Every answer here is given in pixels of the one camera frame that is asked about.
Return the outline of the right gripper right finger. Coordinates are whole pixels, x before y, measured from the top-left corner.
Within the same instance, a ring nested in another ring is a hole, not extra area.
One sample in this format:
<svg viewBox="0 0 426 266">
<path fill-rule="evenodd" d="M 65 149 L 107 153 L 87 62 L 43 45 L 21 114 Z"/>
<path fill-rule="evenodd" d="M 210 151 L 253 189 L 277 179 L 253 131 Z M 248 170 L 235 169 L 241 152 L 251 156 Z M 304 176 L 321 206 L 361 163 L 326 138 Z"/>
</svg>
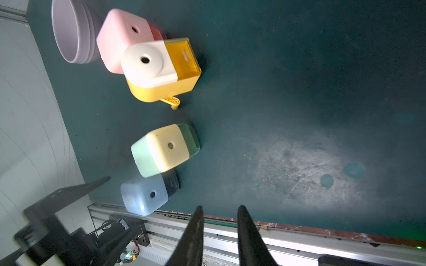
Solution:
<svg viewBox="0 0 426 266">
<path fill-rule="evenodd" d="M 237 212 L 237 234 L 241 266 L 277 266 L 244 205 Z"/>
</svg>

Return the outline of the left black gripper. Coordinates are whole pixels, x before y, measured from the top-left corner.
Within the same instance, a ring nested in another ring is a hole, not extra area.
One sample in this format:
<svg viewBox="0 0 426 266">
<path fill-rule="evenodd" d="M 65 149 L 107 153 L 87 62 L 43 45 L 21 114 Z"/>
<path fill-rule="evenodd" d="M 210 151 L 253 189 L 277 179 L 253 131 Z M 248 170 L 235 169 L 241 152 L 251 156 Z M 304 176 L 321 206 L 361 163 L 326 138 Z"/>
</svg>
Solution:
<svg viewBox="0 0 426 266">
<path fill-rule="evenodd" d="M 82 227 L 69 232 L 55 216 L 57 212 L 81 199 L 110 180 L 103 177 L 88 184 L 60 188 L 27 207 L 27 219 L 42 219 L 29 223 L 14 234 L 18 249 L 1 259 L 2 266 L 17 266 L 19 257 L 26 255 L 37 266 L 56 257 L 64 266 L 114 266 L 131 236 L 112 237 L 106 230 L 106 242 L 98 248 L 94 238 Z"/>
</svg>

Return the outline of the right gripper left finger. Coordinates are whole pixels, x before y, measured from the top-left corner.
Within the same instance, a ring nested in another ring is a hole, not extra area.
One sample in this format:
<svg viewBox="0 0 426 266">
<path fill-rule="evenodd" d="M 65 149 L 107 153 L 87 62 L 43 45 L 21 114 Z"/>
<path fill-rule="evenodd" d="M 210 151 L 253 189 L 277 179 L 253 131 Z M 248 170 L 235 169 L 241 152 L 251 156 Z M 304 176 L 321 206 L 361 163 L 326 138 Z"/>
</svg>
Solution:
<svg viewBox="0 0 426 266">
<path fill-rule="evenodd" d="M 203 248 L 204 212 L 197 206 L 166 266 L 202 266 Z"/>
</svg>

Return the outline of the blue pencil sharpener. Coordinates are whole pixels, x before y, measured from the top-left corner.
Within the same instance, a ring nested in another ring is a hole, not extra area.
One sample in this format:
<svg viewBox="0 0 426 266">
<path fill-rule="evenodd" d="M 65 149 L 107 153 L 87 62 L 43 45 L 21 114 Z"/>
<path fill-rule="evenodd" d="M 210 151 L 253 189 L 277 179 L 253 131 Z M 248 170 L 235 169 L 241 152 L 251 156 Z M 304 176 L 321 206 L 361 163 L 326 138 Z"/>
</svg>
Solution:
<svg viewBox="0 0 426 266">
<path fill-rule="evenodd" d="M 166 204 L 180 189 L 175 170 L 152 176 L 136 177 L 120 187 L 126 210 L 148 216 Z"/>
</svg>

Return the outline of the green pencil sharpener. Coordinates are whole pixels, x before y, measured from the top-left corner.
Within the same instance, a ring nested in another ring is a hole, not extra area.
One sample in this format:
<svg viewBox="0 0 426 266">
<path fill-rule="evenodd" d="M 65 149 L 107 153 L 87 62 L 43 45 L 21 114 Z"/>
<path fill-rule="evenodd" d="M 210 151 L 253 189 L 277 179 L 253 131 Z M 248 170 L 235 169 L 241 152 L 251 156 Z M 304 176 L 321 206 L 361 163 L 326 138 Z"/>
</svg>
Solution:
<svg viewBox="0 0 426 266">
<path fill-rule="evenodd" d="M 158 128 L 131 146 L 136 167 L 145 178 L 167 172 L 199 151 L 196 132 L 188 124 L 172 124 Z"/>
</svg>

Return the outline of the yellow pencil sharpener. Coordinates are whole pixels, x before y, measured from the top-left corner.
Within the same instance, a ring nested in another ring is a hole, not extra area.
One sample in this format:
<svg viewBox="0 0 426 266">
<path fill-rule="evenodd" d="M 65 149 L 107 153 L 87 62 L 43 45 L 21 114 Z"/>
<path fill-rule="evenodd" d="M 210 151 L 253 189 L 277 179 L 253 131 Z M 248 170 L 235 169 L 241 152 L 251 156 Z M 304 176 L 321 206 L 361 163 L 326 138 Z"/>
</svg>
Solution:
<svg viewBox="0 0 426 266">
<path fill-rule="evenodd" d="M 173 110 L 180 105 L 177 96 L 192 91 L 201 76 L 188 38 L 131 45 L 122 54 L 121 66 L 135 98 L 161 101 Z"/>
</svg>

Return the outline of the pink pencil sharpener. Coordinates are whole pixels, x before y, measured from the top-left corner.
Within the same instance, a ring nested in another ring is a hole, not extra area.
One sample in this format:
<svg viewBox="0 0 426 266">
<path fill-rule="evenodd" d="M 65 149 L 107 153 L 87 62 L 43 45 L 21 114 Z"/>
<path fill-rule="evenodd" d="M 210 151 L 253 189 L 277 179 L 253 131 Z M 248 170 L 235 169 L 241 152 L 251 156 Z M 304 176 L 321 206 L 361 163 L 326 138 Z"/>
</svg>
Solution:
<svg viewBox="0 0 426 266">
<path fill-rule="evenodd" d="M 97 35 L 97 46 L 107 70 L 114 74 L 123 74 L 121 57 L 128 47 L 163 39 L 166 39 L 165 33 L 146 19 L 123 10 L 112 9 Z"/>
</svg>

